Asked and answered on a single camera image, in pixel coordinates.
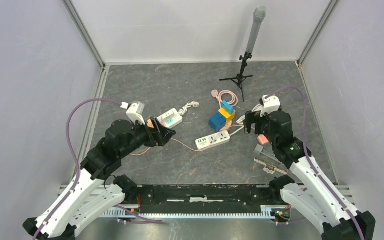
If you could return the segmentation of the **yellow cube socket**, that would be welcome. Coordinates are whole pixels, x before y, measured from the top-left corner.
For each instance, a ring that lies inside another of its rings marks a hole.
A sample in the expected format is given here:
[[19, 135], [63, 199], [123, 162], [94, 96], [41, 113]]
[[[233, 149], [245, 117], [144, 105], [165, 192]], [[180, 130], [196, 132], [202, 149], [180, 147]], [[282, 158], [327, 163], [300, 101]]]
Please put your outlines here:
[[220, 108], [218, 110], [218, 112], [224, 117], [226, 118], [226, 124], [230, 123], [236, 116], [236, 111], [233, 110], [232, 113], [229, 113], [227, 110], [225, 110], [224, 108]]

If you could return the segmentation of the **light blue cube adapter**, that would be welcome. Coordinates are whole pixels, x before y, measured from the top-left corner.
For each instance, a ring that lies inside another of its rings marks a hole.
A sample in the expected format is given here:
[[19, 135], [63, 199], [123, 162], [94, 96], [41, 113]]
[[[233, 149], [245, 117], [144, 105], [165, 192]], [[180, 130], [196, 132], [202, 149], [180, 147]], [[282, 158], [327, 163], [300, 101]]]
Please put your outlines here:
[[220, 105], [221, 105], [220, 108], [230, 115], [232, 115], [235, 111], [234, 108], [225, 100], [221, 101]]

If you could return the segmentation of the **dark blue cube socket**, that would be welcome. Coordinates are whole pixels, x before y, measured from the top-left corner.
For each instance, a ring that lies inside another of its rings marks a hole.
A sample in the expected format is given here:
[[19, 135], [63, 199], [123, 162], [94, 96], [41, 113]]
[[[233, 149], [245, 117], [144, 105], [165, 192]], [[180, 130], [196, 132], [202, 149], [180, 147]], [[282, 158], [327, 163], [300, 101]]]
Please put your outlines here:
[[208, 120], [208, 125], [215, 132], [219, 132], [225, 125], [227, 119], [220, 112], [214, 113]]

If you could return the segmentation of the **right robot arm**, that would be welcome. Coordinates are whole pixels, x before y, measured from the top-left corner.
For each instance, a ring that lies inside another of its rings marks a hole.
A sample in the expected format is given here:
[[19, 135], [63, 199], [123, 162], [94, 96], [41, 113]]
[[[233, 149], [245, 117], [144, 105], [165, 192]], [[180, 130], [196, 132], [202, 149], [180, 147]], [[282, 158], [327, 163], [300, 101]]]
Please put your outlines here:
[[294, 136], [290, 114], [277, 110], [259, 116], [247, 111], [245, 131], [264, 135], [277, 160], [286, 166], [307, 188], [303, 191], [285, 175], [269, 183], [269, 199], [298, 210], [320, 233], [323, 240], [372, 240], [375, 217], [361, 212], [347, 200], [323, 173], [306, 145]]

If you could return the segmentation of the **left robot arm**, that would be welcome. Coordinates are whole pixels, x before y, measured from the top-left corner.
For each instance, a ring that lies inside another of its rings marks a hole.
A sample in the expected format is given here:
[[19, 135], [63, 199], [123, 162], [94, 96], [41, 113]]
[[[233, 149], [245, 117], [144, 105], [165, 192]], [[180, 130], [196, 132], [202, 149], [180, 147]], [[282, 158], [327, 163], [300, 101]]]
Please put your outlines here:
[[122, 159], [142, 146], [167, 144], [176, 134], [155, 119], [146, 124], [116, 120], [79, 165], [80, 171], [63, 194], [36, 218], [28, 218], [23, 228], [35, 240], [74, 240], [94, 220], [117, 204], [133, 203], [137, 186], [126, 175], [119, 176], [108, 189], [91, 201], [87, 198], [122, 165]]

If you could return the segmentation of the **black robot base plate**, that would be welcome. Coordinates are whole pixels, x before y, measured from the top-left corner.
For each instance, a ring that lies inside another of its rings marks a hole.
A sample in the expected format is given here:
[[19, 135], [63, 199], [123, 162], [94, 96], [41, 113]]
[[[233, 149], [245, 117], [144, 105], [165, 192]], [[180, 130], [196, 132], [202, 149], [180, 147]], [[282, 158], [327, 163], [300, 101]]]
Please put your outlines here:
[[287, 206], [258, 184], [144, 184], [129, 190], [122, 204], [137, 205], [141, 214], [257, 214], [262, 206]]

